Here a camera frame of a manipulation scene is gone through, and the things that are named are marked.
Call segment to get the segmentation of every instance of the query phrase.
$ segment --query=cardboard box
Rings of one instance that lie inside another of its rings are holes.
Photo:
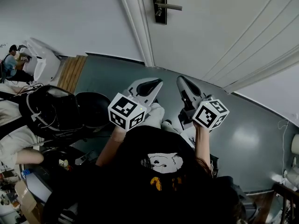
[[[36,202],[26,183],[18,181],[14,187],[18,201],[21,205],[21,211],[30,224],[41,224],[42,206]]]

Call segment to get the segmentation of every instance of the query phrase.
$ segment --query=white wall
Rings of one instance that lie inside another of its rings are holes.
[[[299,65],[238,90],[299,126]]]
[[[120,0],[0,0],[0,59],[29,37],[66,56],[142,60]]]

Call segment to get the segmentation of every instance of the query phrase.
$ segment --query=person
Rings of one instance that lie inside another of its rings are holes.
[[[19,92],[6,84],[0,84],[0,91],[11,94]],[[6,100],[0,101],[0,129],[20,116],[17,104]],[[43,161],[43,155],[37,150],[28,148],[42,141],[43,139],[34,135],[27,126],[14,130],[0,140],[0,161],[12,169],[16,164],[39,164]]]
[[[194,151],[169,122],[162,122],[164,108],[158,103],[151,108],[149,117],[129,132],[116,126],[96,165],[84,172],[88,184],[75,188],[86,187],[77,223],[242,223],[237,193],[212,177],[209,131],[194,123]]]
[[[4,72],[6,74],[6,79],[10,81],[23,81],[32,82],[34,80],[33,76],[27,74],[23,71],[23,66],[26,60],[17,62],[14,58],[17,51],[17,46],[12,45],[9,48],[9,54],[3,59]]]

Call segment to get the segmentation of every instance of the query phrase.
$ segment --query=wooden floor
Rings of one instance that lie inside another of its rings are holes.
[[[65,61],[57,86],[70,93],[74,93],[86,58],[86,56],[69,57]]]

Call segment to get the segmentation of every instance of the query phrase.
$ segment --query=white pants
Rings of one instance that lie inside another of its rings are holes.
[[[164,108],[162,108],[158,103],[152,103],[150,107],[151,111],[149,112],[149,116],[139,126],[152,126],[158,129],[179,134],[179,132],[176,131],[169,122],[162,122],[163,116],[165,114]]]

